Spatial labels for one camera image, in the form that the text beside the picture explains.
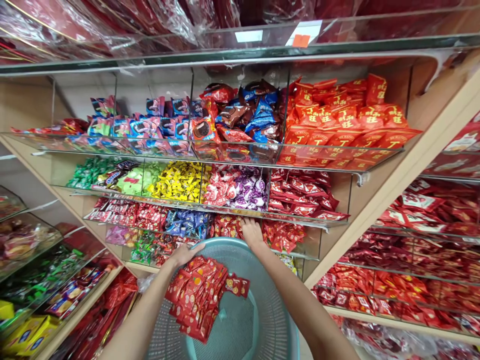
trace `wooden shelf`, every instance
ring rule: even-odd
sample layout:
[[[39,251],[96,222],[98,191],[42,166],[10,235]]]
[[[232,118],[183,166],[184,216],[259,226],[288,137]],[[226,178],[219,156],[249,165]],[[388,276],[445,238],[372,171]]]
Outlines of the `wooden shelf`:
[[[40,346],[40,349],[38,349],[38,351],[35,353],[35,355],[31,357],[31,359],[50,359],[53,353],[64,342],[64,340],[68,337],[72,330],[75,329],[78,323],[89,312],[92,306],[102,296],[102,294],[115,280],[115,278],[120,273],[120,271],[122,271],[123,268],[123,266],[119,266],[116,269],[112,270],[102,282],[95,286],[87,295],[87,297],[84,298],[82,302],[80,302],[79,306],[70,314],[69,318],[67,318],[60,324],[60,326],[56,329],[55,333],[50,336],[48,341],[46,341],[43,345]]]
[[[386,317],[368,315],[366,313],[345,310],[338,307],[324,306],[324,308],[331,315],[337,315],[344,318],[360,320],[368,323],[384,325],[387,327],[428,334],[433,337],[437,337],[441,339],[447,339],[447,340],[480,346],[480,337],[473,336],[473,335],[461,334],[461,333],[441,330],[441,329],[428,327],[428,326],[416,325],[409,322],[398,321],[398,320],[389,319]]]

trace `candy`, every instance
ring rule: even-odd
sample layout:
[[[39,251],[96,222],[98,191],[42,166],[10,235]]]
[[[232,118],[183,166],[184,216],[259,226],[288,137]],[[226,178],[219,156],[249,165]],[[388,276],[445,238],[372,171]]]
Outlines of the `candy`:
[[[147,191],[154,198],[197,203],[200,200],[202,165],[198,162],[171,161]]]

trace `person's right hand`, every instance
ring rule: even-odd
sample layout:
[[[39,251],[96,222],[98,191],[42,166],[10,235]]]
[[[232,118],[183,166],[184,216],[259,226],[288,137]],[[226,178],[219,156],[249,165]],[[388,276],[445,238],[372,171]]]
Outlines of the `person's right hand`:
[[[255,246],[264,244],[264,237],[262,235],[262,229],[258,222],[255,220],[244,217],[240,221],[241,232],[243,233],[243,238],[245,239],[246,244],[250,249],[253,249]]]

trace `shelf bracket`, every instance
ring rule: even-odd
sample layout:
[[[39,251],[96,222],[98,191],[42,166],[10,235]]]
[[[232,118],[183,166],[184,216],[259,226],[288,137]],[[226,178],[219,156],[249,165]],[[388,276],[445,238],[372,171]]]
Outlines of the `shelf bracket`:
[[[370,180],[369,172],[363,172],[363,173],[355,172],[355,175],[356,175],[356,185],[359,188],[361,188],[367,181]]]

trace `wooden shelving unit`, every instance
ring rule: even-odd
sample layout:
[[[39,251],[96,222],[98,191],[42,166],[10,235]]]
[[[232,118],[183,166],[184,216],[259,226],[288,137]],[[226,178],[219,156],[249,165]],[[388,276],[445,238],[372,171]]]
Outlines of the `wooden shelving unit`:
[[[318,55],[309,58],[309,61],[326,61],[340,59],[348,64],[356,58],[373,59],[381,57],[378,53],[360,53],[356,56]],[[410,127],[424,131],[421,136],[409,143],[404,151],[385,163],[375,167],[362,177],[361,186],[355,185],[349,190],[348,224],[332,227],[329,233],[324,232],[321,237],[320,262],[305,261],[303,266],[305,286],[311,288],[335,264],[355,240],[365,232],[392,201],[423,171],[435,156],[445,147],[452,137],[461,129],[479,110],[480,104],[480,51],[472,50],[468,56],[454,67],[443,69],[428,89],[426,85],[432,80],[432,75],[443,64],[428,52],[420,54],[411,51],[397,51],[384,53],[383,57],[393,58],[388,63],[373,65],[368,71],[385,76],[389,90],[387,101],[401,104],[407,109],[407,118]],[[306,60],[302,56],[291,56],[282,61],[301,62]],[[273,60],[259,59],[259,62]],[[185,67],[188,72],[202,72],[203,64],[195,68]],[[115,84],[113,78],[99,70],[98,73],[65,73],[56,74],[61,91],[57,91],[46,77],[16,77],[5,78],[0,82],[0,112],[3,114],[2,142],[17,158],[74,214],[78,220],[90,230],[123,265],[139,278],[158,272],[158,268],[126,261],[122,258],[122,248],[106,243],[106,226],[98,226],[91,221],[84,220],[85,209],[92,208],[97,198],[95,196],[74,196],[73,192],[53,186],[53,172],[64,169],[65,172],[75,168],[77,155],[47,151],[42,155],[34,156],[39,149],[31,147],[19,139],[9,136],[10,126],[19,129],[40,128],[51,125],[53,120],[72,116],[82,117],[83,105],[90,96],[105,97],[112,94],[128,97],[138,89],[143,89],[137,100],[146,94],[146,79],[171,79],[168,77],[168,68],[146,69],[138,77],[128,77],[115,70]],[[198,89],[208,84],[210,77],[203,82],[193,84],[194,96]],[[166,93],[169,88],[182,89],[183,84],[170,84],[159,80],[150,84],[159,94]],[[57,336],[38,354],[38,359],[47,359],[68,333],[80,321],[93,303],[100,297],[109,283],[113,281],[120,269],[115,270],[87,300],[78,311],[66,322]],[[446,339],[463,341],[480,345],[480,338],[456,334],[448,331],[432,329],[420,325],[395,321],[367,314],[327,307],[331,314],[348,318],[371,321],[378,324],[397,327],[405,330],[424,332]]]

